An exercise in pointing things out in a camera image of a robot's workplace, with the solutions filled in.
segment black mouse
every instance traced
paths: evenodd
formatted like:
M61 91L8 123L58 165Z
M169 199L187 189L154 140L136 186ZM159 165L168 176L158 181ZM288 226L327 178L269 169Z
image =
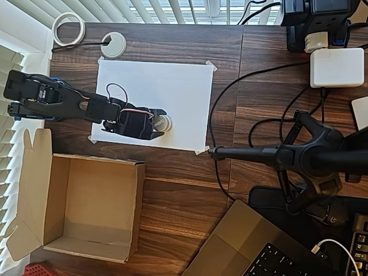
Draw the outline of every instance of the black mouse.
M329 226L344 225L348 221L348 211L342 200L332 197L307 207L304 212L315 220Z

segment keyboard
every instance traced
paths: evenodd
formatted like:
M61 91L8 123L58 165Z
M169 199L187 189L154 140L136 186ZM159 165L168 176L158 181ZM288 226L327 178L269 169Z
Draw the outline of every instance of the keyboard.
M360 276L368 276L368 216L355 215L353 230L355 231L350 253L355 260ZM350 261L346 273L348 276L357 276Z
M312 276L294 261L267 243L244 276Z

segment laptop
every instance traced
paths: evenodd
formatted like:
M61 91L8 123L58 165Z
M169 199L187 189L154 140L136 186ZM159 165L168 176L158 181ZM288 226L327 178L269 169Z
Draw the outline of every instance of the laptop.
M332 276L311 253L248 205L236 200L182 276Z

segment wood grain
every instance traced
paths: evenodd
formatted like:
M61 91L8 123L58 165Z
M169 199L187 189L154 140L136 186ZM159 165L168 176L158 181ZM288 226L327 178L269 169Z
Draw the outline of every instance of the wood grain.
M85 42L99 42L108 32L117 31L127 40L121 60L204 64L210 60L214 73L212 106L223 88L239 75L308 60L306 54L286 49L285 28L279 26L183 26L143 24L87 24ZM75 24L59 28L59 36L71 40L78 32ZM366 43L364 29L351 34L349 46ZM94 92L97 82L99 47L78 47L54 54L51 75L71 85ZM218 145L248 146L248 132L258 120L279 118L286 105L309 83L309 66L284 68L255 75L233 85L219 101L213 115ZM368 95L368 83L356 89L333 89L325 104L326 122L343 132L355 131L349 103ZM292 106L311 110L320 100L319 91L308 89ZM315 113L321 118L320 111ZM47 122L52 129L53 150L58 153L145 160L146 181L140 223L138 252L127 264L36 250L32 262L47 261L61 276L98 275L179 275L196 254L232 202L220 191L213 160L207 154L140 147L114 143L91 144L87 139L91 124L80 120ZM255 145L278 144L278 123L259 126ZM284 135L291 127L286 123ZM308 141L302 132L298 143ZM208 133L207 143L211 144ZM220 178L234 198L247 201L255 185L278 187L274 170L250 162L219 162ZM290 174L295 183L301 181ZM368 197L368 178L359 184L344 183L344 195Z
M138 252L126 264L42 249L31 262L47 260L58 275L178 275L226 212L226 196L211 187L145 181Z
M204 64L218 70L213 76L212 106L222 89L239 76L241 26L182 26L87 24L85 42L98 42L108 32L121 32L127 48L121 60ZM66 40L75 37L75 24L59 28ZM53 55L51 75L95 92L99 46L79 47ZM231 146L237 86L218 103L213 130L219 144ZM108 263L39 249L32 262L47 260L59 275L179 275L226 212L227 198L218 187L208 154L114 143L91 144L91 123L81 120L47 122L53 151L146 161L138 252L127 264ZM220 164L228 187L230 160Z
M305 54L290 53L286 50L285 29L279 26L247 26L244 27L244 39L241 54L240 75L249 72L300 62L306 59ZM352 32L350 47L367 42L367 30ZM295 66L268 72L239 83L236 106L235 130L233 144L237 147L248 146L248 133L251 127L265 118L280 118L287 104L309 83L309 65ZM353 99L368 95L368 83L354 89L331 89L325 102L326 123L340 130L344 135L355 132L354 121L350 111ZM291 118L295 110L312 110L320 100L318 89L308 89L287 113ZM314 117L321 119L320 110ZM285 124L284 136L291 124ZM303 143L311 138L307 131L301 132L298 142ZM252 135L254 145L279 144L279 123L270 122L260 125ZM302 179L292 175L296 182ZM232 160L229 191L248 195L256 185L278 187L278 179L273 169L251 162ZM368 197L368 178L364 177L360 184L343 182L341 194Z
M194 28L182 25L90 23L87 24L84 41L101 41L111 31L121 32L127 41L126 51L120 60L192 64L205 64L210 60L218 68L213 76L211 106L222 89L239 76L243 35L241 26ZM65 24L59 28L59 37L68 39L74 37L77 32L76 24ZM95 92L97 60L100 56L99 46L77 47L57 52L52 59L51 75L64 79L79 89ZM222 145L232 145L236 96L237 87L234 86L223 96L213 115L214 134L217 142ZM46 127L53 131L55 152L145 160L147 179L218 188L213 173L213 161L206 154L196 156L187 151L113 143L91 145L87 139L91 124L77 120L49 122ZM226 187L229 182L229 169L229 161L220 166L221 179Z

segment open cardboard box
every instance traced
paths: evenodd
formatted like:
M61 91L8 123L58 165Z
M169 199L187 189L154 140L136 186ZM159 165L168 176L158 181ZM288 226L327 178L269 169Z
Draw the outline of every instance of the open cardboard box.
M51 131L24 133L18 212L6 245L14 260L40 246L124 263L137 250L144 162L52 154Z

